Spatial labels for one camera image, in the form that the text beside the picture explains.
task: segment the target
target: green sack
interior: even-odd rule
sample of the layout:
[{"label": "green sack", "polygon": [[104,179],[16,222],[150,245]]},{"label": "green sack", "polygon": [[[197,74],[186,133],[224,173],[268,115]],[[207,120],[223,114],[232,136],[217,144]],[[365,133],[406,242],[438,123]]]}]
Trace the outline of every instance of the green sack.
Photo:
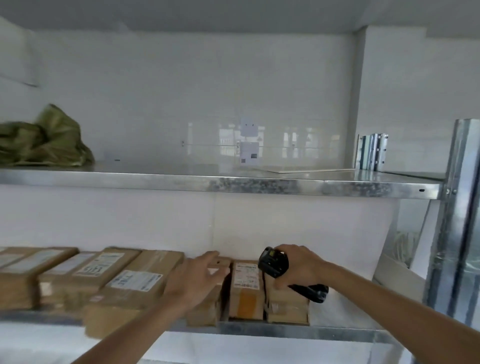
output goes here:
[{"label": "green sack", "polygon": [[34,124],[0,123],[0,166],[83,166],[95,162],[82,143],[80,125],[55,105]]}]

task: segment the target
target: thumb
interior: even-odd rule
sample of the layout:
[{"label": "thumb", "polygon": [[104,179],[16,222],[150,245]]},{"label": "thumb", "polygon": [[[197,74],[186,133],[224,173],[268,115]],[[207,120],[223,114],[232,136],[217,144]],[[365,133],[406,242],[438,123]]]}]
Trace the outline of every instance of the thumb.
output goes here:
[{"label": "thumb", "polygon": [[223,283],[223,280],[230,273],[230,268],[219,268],[209,279],[213,284]]},{"label": "thumb", "polygon": [[288,285],[292,284],[293,273],[287,271],[285,274],[281,275],[277,279],[275,279],[274,287],[278,290],[286,288]]}]

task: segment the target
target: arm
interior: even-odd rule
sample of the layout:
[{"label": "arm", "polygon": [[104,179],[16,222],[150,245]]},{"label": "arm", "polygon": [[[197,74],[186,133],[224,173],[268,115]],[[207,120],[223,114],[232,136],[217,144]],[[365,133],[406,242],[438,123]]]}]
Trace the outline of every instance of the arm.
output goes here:
[{"label": "arm", "polygon": [[175,320],[183,317],[223,282],[229,269],[210,275],[208,264],[218,252],[186,259],[168,277],[158,303],[128,324],[120,327],[72,364],[136,364]]},{"label": "arm", "polygon": [[278,288],[325,284],[388,330],[422,364],[480,363],[480,332],[414,300],[326,262],[304,246],[281,245],[287,272]]}]

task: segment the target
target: person's right arm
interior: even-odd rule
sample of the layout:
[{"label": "person's right arm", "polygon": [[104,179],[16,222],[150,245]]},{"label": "person's right arm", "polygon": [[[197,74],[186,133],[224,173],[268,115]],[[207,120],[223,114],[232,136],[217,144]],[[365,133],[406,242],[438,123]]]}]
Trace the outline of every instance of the person's right arm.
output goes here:
[{"label": "person's right arm", "polygon": [[275,281],[277,288],[319,283],[333,288],[388,330],[422,364],[480,363],[480,332],[326,262],[304,246],[276,249],[287,254],[289,263],[287,272]]}]

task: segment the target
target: barcode scanner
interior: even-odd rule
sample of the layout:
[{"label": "barcode scanner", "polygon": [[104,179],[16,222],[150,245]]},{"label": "barcode scanner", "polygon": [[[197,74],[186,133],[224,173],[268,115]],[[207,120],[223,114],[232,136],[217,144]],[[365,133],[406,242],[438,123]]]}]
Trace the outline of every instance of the barcode scanner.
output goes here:
[{"label": "barcode scanner", "polygon": [[[269,276],[278,278],[288,269],[288,257],[284,252],[268,246],[258,259],[258,268]],[[303,297],[317,303],[325,301],[328,293],[328,287],[323,284],[315,284],[308,287],[291,284],[289,287]]]}]

